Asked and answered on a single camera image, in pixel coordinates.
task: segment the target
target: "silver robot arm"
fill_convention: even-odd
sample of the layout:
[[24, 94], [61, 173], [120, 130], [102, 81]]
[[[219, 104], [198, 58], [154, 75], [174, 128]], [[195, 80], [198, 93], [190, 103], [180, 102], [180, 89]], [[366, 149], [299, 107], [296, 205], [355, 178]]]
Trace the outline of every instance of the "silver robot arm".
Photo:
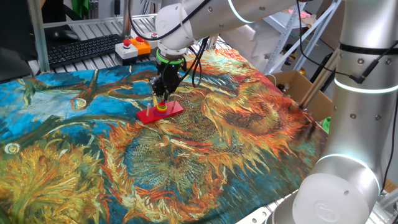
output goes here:
[[[203, 0], [167, 6], [156, 29], [167, 33]], [[398, 39], [398, 0], [346, 0], [336, 75], [335, 111], [325, 155], [298, 193], [280, 204], [267, 224], [366, 223], [384, 181], [382, 149], [398, 90], [397, 49], [380, 59], [367, 78], [361, 75]], [[195, 40], [257, 21], [293, 6], [295, 0], [213, 0], [159, 49], [178, 54]]]

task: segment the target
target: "orange button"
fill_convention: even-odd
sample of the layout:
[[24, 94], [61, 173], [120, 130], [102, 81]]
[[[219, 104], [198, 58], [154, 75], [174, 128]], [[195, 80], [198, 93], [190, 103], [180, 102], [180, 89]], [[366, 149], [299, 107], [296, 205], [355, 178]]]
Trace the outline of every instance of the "orange button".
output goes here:
[[138, 55], [150, 54], [150, 44], [142, 38], [140, 38], [139, 40], [143, 40], [143, 41], [137, 41], [136, 39], [130, 39], [131, 44], [134, 45], [136, 47], [136, 49], [138, 49]]

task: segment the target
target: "colorful cloth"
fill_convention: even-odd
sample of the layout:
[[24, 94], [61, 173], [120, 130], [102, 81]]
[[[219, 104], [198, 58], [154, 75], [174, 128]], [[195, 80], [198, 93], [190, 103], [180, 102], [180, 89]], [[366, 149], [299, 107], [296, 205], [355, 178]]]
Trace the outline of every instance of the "colorful cloth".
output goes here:
[[153, 62], [0, 85], [11, 221], [235, 223], [297, 189], [327, 134], [237, 51], [201, 64], [170, 97], [185, 111], [146, 126]]

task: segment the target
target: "green object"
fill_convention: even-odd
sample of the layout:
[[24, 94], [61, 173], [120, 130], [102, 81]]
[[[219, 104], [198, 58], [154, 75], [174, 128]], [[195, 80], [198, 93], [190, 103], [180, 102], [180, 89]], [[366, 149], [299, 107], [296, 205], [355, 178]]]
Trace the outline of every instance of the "green object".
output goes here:
[[[159, 59], [161, 62], [169, 63], [168, 60], [166, 60], [166, 59], [164, 59], [162, 56], [160, 56], [159, 50], [156, 51], [156, 57], [157, 57], [157, 59]], [[181, 64], [182, 62], [184, 62], [184, 58], [181, 58], [181, 60], [178, 60], [178, 61], [171, 61], [170, 64], [171, 64], [171, 65], [179, 65], [179, 64]]]
[[329, 117], [329, 118], [326, 118], [326, 119], [323, 121], [322, 128], [323, 128], [323, 130], [326, 131], [326, 133], [329, 134], [329, 129], [330, 129], [330, 117]]
[[72, 0], [72, 10], [82, 18], [88, 16], [88, 0]]

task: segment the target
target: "red button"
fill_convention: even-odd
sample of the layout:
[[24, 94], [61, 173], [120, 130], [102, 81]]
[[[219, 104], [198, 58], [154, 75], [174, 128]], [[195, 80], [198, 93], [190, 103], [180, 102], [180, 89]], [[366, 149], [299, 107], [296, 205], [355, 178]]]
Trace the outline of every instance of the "red button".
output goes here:
[[126, 39], [123, 41], [123, 43], [124, 43], [124, 46], [128, 47], [128, 46], [130, 46], [131, 41], [129, 39]]
[[136, 37], [136, 41], [138, 42], [145, 42], [145, 40], [142, 37]]

